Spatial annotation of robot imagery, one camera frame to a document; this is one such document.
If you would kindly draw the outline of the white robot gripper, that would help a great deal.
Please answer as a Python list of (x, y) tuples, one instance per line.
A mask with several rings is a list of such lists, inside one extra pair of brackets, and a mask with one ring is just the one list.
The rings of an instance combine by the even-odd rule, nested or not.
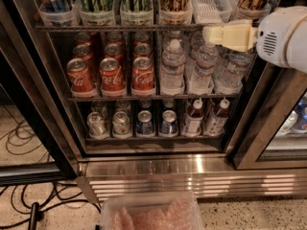
[(277, 8), (262, 19), (258, 33), (250, 24), (206, 26), (202, 29), (206, 42), (238, 52), (253, 48), (256, 35), (256, 50), (261, 59), (307, 73), (306, 6)]

